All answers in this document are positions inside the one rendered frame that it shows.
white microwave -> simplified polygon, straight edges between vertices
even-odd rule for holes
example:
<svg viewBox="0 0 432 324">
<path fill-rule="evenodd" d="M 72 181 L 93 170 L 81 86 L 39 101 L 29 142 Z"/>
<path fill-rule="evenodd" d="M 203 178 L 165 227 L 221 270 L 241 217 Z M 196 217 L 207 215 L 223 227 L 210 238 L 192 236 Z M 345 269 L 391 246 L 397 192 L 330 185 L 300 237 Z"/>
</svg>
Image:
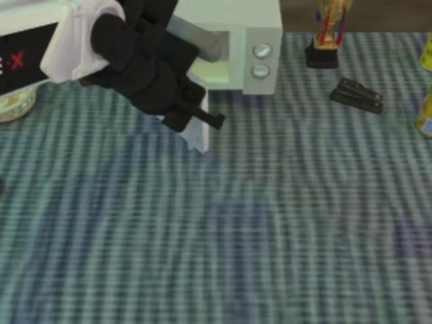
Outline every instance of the white microwave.
<svg viewBox="0 0 432 324">
<path fill-rule="evenodd" d="M 218 62 L 198 58 L 190 70 L 206 88 L 275 92 L 283 36 L 279 0 L 179 0 L 174 14 L 223 41 Z"/>
</svg>

black base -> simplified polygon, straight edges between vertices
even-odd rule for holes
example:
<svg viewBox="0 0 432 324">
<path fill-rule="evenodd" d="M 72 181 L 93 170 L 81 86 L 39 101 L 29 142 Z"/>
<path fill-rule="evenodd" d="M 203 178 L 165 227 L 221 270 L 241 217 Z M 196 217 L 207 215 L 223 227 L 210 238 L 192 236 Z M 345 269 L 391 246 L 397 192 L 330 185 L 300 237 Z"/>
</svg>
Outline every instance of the black base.
<svg viewBox="0 0 432 324">
<path fill-rule="evenodd" d="M 339 67 L 337 49 L 316 49 L 312 43 L 304 50 L 306 65 L 312 69 L 337 69 Z"/>
</svg>

striped tablecloth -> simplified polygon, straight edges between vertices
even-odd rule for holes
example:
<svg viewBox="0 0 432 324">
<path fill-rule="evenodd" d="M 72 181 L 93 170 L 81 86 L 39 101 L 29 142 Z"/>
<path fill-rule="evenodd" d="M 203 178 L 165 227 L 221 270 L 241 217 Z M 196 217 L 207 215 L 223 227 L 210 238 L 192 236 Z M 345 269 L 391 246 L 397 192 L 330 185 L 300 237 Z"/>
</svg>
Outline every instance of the striped tablecloth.
<svg viewBox="0 0 432 324">
<path fill-rule="evenodd" d="M 287 34 L 277 93 L 211 96 L 207 155 L 100 88 L 46 85 L 0 126 L 0 324 L 428 324 L 426 34 L 347 34 L 308 70 Z M 384 96 L 330 102 L 342 77 Z"/>
</svg>

gold trophy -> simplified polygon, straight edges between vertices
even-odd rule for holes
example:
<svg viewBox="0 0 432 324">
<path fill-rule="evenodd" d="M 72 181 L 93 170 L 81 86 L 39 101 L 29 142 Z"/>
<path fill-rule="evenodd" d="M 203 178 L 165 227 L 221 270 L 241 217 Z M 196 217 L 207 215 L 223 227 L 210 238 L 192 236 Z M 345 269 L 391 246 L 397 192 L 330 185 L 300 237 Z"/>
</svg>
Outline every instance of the gold trophy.
<svg viewBox="0 0 432 324">
<path fill-rule="evenodd" d="M 320 33 L 313 35 L 306 48 L 306 64 L 315 69 L 335 69 L 339 66 L 338 47 L 344 36 L 346 13 L 353 0 L 315 0 L 317 20 L 322 22 Z"/>
</svg>

microwave knob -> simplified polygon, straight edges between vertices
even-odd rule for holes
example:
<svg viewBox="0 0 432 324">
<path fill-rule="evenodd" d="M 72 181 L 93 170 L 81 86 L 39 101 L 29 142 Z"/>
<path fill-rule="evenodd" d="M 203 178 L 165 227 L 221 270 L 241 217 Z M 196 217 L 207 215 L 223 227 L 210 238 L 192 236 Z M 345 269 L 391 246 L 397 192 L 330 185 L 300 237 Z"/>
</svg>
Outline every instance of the microwave knob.
<svg viewBox="0 0 432 324">
<path fill-rule="evenodd" d="M 273 53 L 273 47 L 270 44 L 261 44 L 254 46 L 253 52 L 255 57 L 259 59 L 266 59 Z"/>
<path fill-rule="evenodd" d="M 252 68 L 252 76 L 256 79 L 265 79 L 270 75 L 270 67 L 267 65 L 256 65 Z"/>
</svg>

